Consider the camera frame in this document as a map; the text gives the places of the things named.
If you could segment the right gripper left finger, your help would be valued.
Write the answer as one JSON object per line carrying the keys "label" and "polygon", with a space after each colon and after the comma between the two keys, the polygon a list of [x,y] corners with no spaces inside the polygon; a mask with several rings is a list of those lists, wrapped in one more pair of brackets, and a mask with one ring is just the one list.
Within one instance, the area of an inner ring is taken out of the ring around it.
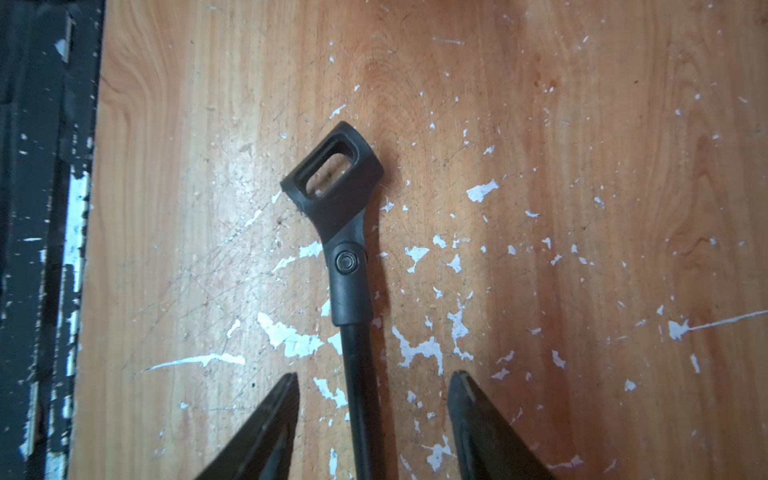
{"label": "right gripper left finger", "polygon": [[200,479],[286,479],[300,410],[298,375],[283,375]]}

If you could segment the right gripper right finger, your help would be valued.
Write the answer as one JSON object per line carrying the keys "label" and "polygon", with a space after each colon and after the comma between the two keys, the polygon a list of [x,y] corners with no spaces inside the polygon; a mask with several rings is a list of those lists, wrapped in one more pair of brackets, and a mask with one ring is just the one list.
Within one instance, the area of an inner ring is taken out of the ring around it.
{"label": "right gripper right finger", "polygon": [[463,479],[552,479],[466,371],[451,377],[448,410]]}

